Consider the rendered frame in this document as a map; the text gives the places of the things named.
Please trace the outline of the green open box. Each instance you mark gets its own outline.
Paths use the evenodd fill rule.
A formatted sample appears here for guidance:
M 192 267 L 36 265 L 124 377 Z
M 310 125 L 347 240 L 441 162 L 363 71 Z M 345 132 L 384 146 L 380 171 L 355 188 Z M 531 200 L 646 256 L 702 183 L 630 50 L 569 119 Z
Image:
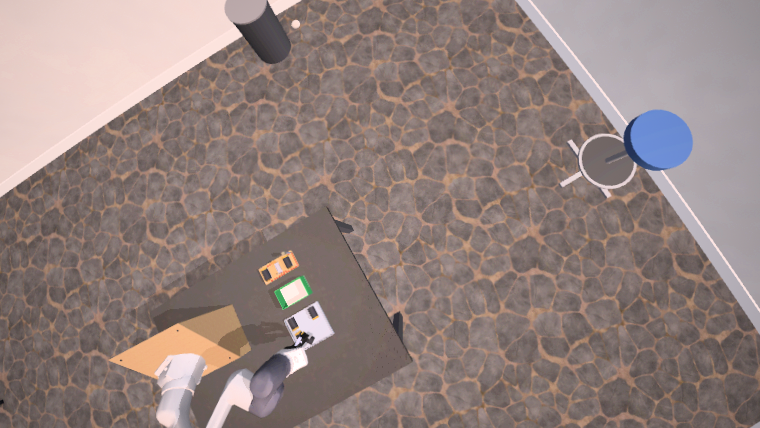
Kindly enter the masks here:
M 298 278 L 274 291 L 283 310 L 313 293 L 305 276 Z

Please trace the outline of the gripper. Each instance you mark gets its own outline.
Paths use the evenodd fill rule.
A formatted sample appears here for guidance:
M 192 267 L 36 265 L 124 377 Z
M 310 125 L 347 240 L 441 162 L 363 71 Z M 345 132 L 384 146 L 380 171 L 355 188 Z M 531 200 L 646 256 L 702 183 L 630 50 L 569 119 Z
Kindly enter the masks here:
M 296 343 L 294 343 L 293 346 L 287 346 L 284 349 L 293 349 L 293 348 L 297 348 L 297 347 L 301 347 L 301 346 L 303 346 L 303 348 L 305 348 L 309 344 L 306 341 L 309 341 L 308 338 L 310 338 L 312 335 L 313 334 L 310 333 L 309 331 L 307 333 L 303 333 L 303 334 L 300 335 L 301 337 L 297 336 L 297 340 L 298 341 Z

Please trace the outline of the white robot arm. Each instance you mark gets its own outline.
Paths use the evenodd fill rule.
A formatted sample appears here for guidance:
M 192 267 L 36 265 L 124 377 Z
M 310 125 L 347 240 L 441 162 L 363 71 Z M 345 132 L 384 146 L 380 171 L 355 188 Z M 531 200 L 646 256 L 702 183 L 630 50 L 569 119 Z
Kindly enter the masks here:
M 255 374 L 247 368 L 235 371 L 228 378 L 205 428 L 222 428 L 234 404 L 260 418 L 268 416 L 283 396 L 284 379 L 307 364 L 307 355 L 301 346 L 281 349 Z M 162 425 L 192 428 L 189 419 L 191 399 L 204 368 L 207 369 L 205 359 L 192 353 L 168 355 L 157 368 L 154 374 L 158 376 L 162 397 L 156 418 Z

